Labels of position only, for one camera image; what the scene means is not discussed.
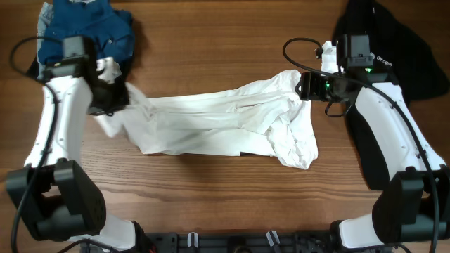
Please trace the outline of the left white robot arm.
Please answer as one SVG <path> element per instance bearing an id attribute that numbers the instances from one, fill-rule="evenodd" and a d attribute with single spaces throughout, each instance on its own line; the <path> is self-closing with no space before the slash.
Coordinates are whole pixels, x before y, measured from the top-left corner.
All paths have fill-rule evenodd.
<path id="1" fill-rule="evenodd" d="M 91 244 L 110 252 L 142 252 L 151 245 L 135 221 L 106 210 L 97 185 L 81 167 L 80 150 L 88 114 L 110 112 L 124 94 L 111 58 L 64 58 L 46 68 L 44 106 L 34 146 L 24 167 L 8 173 L 6 191 L 17 212 L 11 247 L 23 222 L 37 241 Z"/>

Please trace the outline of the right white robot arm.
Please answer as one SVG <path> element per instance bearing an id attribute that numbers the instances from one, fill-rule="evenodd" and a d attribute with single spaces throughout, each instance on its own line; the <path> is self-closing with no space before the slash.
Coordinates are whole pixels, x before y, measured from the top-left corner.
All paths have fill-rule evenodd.
<path id="1" fill-rule="evenodd" d="M 449 238 L 449 167 L 409 112 L 393 71 L 375 64 L 366 36 L 318 45 L 322 68 L 303 67 L 302 100 L 342 103 L 364 177 L 380 191 L 369 214 L 336 221 L 329 246 L 341 252 Z"/>

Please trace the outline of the white t-shirt black print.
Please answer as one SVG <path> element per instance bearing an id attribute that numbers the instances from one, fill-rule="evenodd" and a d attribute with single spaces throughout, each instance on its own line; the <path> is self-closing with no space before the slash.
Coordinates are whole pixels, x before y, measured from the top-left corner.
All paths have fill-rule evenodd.
<path id="1" fill-rule="evenodd" d="M 250 153 L 308 169 L 319 152 L 311 104 L 294 91 L 300 77 L 285 70 L 237 89 L 159 98 L 127 84 L 130 104 L 94 119 L 107 136 L 124 134 L 143 154 Z"/>

